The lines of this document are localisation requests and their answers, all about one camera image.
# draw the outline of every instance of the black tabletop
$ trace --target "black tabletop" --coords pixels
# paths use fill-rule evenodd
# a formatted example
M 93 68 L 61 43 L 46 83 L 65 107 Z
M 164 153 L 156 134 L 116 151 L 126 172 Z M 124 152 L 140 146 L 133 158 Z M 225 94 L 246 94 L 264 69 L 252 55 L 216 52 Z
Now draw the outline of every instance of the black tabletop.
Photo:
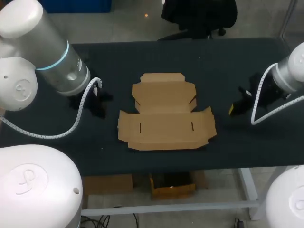
M 75 45 L 83 59 L 114 96 L 106 118 L 88 110 L 71 135 L 58 140 L 39 140 L 1 125 L 0 146 L 42 144 L 67 154 L 82 175 L 134 172 L 190 171 L 237 167 L 279 166 L 304 163 L 304 105 L 296 104 L 257 126 L 250 113 L 230 118 L 231 103 L 240 99 L 238 86 L 287 55 L 272 38 L 201 41 L 130 42 Z M 117 140 L 119 110 L 136 113 L 132 84 L 143 73 L 182 72 L 195 84 L 197 111 L 211 106 L 218 135 L 199 150 L 141 152 Z M 53 135 L 73 124 L 76 110 L 42 78 L 34 102 L 19 112 L 6 112 L 17 126 L 33 133 Z M 264 114 L 259 110 L 258 116 Z

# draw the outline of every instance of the cardboard box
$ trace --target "cardboard box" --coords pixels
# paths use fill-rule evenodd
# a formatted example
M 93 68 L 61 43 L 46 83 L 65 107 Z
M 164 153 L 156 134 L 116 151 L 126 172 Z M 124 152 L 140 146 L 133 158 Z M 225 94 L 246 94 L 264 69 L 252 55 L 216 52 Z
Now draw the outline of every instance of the cardboard box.
M 208 189 L 208 182 L 204 170 L 192 171 L 190 175 L 197 189 Z
M 211 108 L 196 107 L 193 83 L 181 73 L 144 74 L 132 95 L 140 114 L 120 111 L 118 139 L 140 151 L 195 149 L 215 136 Z
M 157 187 L 155 185 L 155 181 L 157 180 L 155 180 L 153 178 L 153 175 L 150 174 L 152 197 L 156 200 L 186 198 L 193 195 L 195 192 L 195 183 L 193 183 L 192 181 L 187 184 L 169 187 Z
M 84 195 L 117 194 L 133 191 L 131 174 L 83 178 Z

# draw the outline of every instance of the unfolded cardboard box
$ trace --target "unfolded cardboard box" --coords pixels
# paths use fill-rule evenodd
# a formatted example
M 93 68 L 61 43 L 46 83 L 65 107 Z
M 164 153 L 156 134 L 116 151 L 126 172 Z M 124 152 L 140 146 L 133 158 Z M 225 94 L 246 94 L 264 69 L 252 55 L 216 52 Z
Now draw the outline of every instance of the unfolded cardboard box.
M 193 83 L 181 73 L 144 74 L 132 95 L 139 114 L 120 111 L 118 139 L 140 151 L 195 149 L 215 136 L 211 108 L 196 107 Z

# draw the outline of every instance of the chair wheel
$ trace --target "chair wheel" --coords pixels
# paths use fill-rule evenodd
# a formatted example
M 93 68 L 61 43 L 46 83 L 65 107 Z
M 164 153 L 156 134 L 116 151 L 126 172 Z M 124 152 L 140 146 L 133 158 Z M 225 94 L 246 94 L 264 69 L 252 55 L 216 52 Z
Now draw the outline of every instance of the chair wheel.
M 226 30 L 224 30 L 223 28 L 220 28 L 219 30 L 218 30 L 218 35 L 219 36 L 223 36 L 223 35 L 225 35 L 226 34 Z

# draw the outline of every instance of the floor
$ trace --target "floor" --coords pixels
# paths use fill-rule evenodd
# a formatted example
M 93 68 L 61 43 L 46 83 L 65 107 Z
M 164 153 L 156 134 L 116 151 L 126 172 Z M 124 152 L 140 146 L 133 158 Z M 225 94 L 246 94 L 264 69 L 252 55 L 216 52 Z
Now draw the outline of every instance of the floor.
M 275 167 L 251 168 L 256 189 L 260 192 Z M 177 200 L 152 200 L 149 179 L 147 176 L 135 175 L 133 193 L 114 195 L 92 195 L 89 197 L 90 209 L 109 208 L 115 206 L 143 206 L 160 204 L 198 203 L 198 202 L 229 202 L 245 200 L 236 170 L 205 171 L 209 184 L 208 190 L 198 190 L 193 197 Z M 166 212 L 139 214 L 141 228 L 232 228 L 235 217 L 245 222 L 246 228 L 268 228 L 266 218 L 250 221 L 247 209 L 223 209 L 187 212 Z M 134 228 L 132 215 L 111 216 L 109 228 Z
M 234 27 L 227 29 L 224 38 L 277 36 L 290 0 L 236 2 L 238 19 Z M 161 0 L 113 0 L 111 13 L 53 14 L 51 17 L 71 43 L 147 41 L 179 32 L 177 25 L 160 18 L 161 10 Z M 256 187 L 261 191 L 274 168 L 251 170 Z M 90 196 L 89 208 L 244 200 L 235 170 L 209 170 L 206 176 L 209 189 L 199 190 L 188 199 L 152 201 L 147 188 L 135 188 L 130 194 Z M 266 219 L 250 221 L 246 209 L 140 214 L 139 223 L 141 228 L 231 228 L 235 217 L 244 220 L 246 228 L 268 227 Z M 134 218 L 111 216 L 109 228 L 119 227 L 134 228 Z
M 237 22 L 225 38 L 277 36 L 289 2 L 236 0 Z M 177 25 L 160 17 L 162 6 L 161 0 L 113 0 L 111 13 L 51 17 L 71 43 L 147 41 L 179 32 Z
M 304 20 L 303 10 L 304 1 L 298 0 L 285 30 L 284 38 L 291 49 L 303 42 L 304 31 L 299 23 L 299 21 Z

